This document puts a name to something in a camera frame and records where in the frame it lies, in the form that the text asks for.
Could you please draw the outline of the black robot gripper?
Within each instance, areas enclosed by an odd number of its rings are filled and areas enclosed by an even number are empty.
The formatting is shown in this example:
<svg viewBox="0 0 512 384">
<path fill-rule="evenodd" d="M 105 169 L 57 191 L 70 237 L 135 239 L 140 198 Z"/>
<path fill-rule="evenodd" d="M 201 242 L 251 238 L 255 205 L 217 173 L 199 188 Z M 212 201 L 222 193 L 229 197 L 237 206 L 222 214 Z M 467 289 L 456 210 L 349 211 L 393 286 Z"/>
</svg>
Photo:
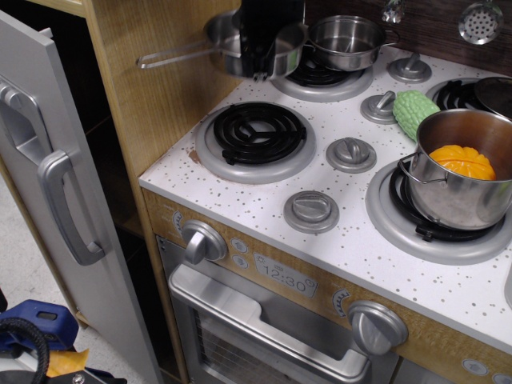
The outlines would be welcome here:
<svg viewBox="0 0 512 384">
<path fill-rule="evenodd" d="M 238 10 L 242 72 L 264 82 L 297 68 L 306 43 L 304 1 L 243 1 Z"/>
</svg>

